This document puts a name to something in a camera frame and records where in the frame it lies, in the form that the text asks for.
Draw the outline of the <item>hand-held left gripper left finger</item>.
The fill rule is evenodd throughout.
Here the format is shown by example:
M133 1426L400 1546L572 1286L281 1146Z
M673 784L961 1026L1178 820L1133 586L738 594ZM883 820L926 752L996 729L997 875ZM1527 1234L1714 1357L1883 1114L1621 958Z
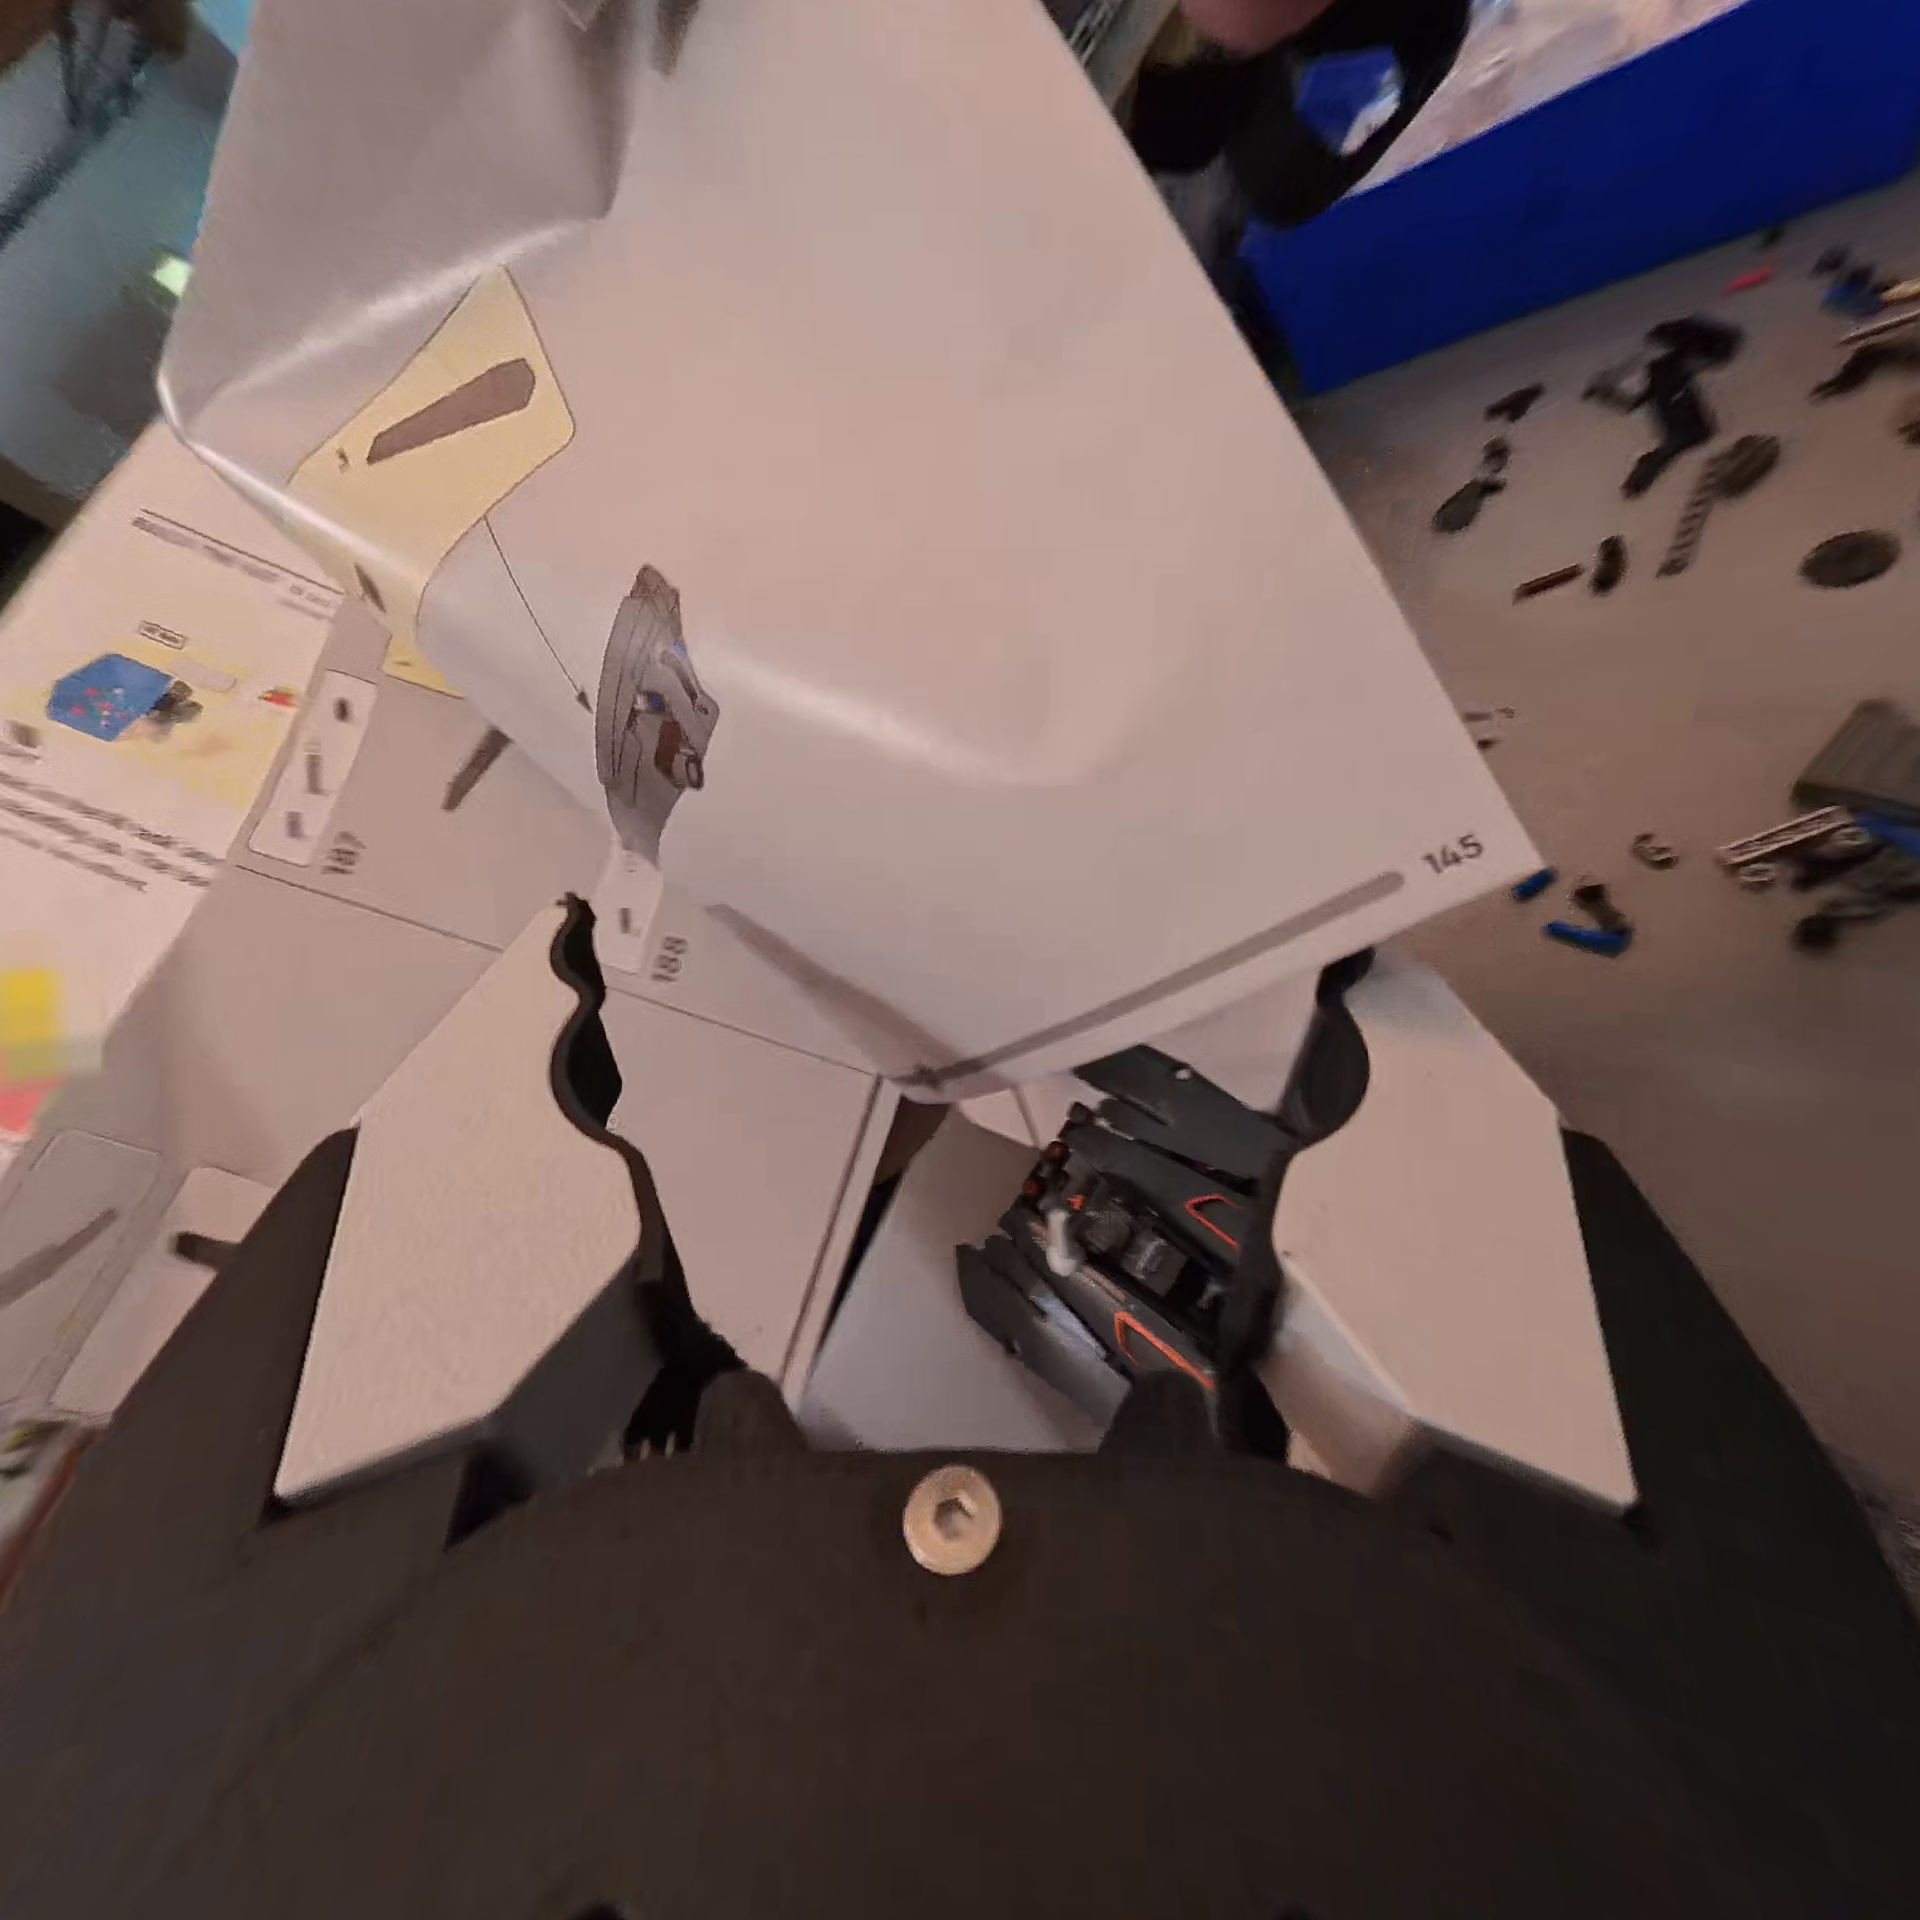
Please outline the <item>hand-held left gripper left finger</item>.
M579 895L538 911L361 1108L280 1500L459 1450L538 1491L691 1445L705 1323L611 1128L594 933Z

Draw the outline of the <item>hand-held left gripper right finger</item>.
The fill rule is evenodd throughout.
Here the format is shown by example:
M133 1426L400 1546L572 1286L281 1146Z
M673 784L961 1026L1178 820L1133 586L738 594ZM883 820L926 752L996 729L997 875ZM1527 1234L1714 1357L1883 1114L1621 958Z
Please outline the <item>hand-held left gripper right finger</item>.
M1284 1172L1261 1376L1284 1459L1378 1495L1432 1451L1599 1508L1635 1477L1562 1121L1438 974L1386 951L1345 1005L1366 1092Z

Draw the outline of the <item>grey lego car model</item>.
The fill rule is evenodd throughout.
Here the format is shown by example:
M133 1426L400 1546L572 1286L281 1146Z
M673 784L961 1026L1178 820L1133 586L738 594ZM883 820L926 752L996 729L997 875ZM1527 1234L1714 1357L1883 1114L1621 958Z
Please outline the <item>grey lego car model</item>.
M996 1234L955 1251L974 1326L1089 1421L1142 1379L1213 1395L1278 1286L1242 1291L1302 1141L1199 1070L1129 1047L1044 1141Z

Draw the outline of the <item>white instruction booklet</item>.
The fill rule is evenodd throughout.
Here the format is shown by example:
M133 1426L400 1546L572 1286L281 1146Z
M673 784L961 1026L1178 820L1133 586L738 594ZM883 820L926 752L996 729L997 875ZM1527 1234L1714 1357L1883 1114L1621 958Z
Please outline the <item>white instruction booklet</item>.
M933 1101L1534 855L1040 5L254 5L158 396L4 622L62 1075L345 608Z

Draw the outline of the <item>grey lego panel assembly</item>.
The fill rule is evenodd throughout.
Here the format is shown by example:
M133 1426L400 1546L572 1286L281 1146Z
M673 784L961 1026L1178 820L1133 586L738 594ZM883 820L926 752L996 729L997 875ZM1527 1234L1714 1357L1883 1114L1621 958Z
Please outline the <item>grey lego panel assembly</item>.
M1918 826L1918 721L1887 700L1861 702L1789 788L1803 810L1847 810Z

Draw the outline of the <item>heap of mixed lego parts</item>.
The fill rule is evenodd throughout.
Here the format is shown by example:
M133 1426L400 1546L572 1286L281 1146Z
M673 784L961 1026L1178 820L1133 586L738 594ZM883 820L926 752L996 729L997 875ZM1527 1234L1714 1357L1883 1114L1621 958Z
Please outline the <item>heap of mixed lego parts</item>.
M1915 376L1918 287L1915 274L1879 278L1868 260L1847 247L1820 253L1811 279L1821 284L1821 310L1855 322L1839 342L1842 364L1820 383L1810 399L1832 402L1858 393L1883 374ZM1679 580L1691 570L1709 518L1720 502L1751 495L1783 463L1784 443L1769 434L1724 439L1709 405L1709 376L1730 366L1745 333L1739 323L1709 313L1681 313L1651 327L1639 349L1601 369L1582 391L1582 399L1617 418L1644 413L1653 441L1635 456L1621 481L1621 501L1644 499L1662 479L1704 453L1679 511L1657 580ZM1522 386L1483 410L1489 425L1516 426L1540 399L1544 383ZM1513 448L1505 434L1485 439L1473 473L1443 495L1429 518L1437 538L1459 538L1483 516L1485 502L1508 488ZM1586 566L1593 595L1610 595L1627 572L1624 538L1604 538Z

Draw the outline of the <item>light grey long lego plate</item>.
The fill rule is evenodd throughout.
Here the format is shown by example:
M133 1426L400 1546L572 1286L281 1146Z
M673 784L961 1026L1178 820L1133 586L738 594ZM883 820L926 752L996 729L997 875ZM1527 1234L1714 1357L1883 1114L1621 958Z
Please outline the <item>light grey long lego plate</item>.
M1741 890L1760 892L1776 887L1795 860L1820 860L1868 847L1870 836L1849 810L1817 806L1719 847L1714 864Z

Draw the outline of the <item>pile of small lego pieces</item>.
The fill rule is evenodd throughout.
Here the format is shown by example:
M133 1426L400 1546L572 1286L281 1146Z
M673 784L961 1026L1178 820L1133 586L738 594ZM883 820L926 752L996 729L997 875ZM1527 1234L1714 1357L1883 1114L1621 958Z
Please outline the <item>pile of small lego pieces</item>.
M1789 947L1832 951L1854 927L1918 904L1918 826L1858 817L1852 828L1789 859L1789 887L1817 898L1789 927Z

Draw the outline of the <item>blue plastic bin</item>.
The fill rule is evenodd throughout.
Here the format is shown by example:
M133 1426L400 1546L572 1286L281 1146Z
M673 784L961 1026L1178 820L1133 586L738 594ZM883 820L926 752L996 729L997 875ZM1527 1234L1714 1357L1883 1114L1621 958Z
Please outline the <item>blue plastic bin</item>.
M1751 2L1364 188L1239 263L1306 393L1902 176L1915 2Z

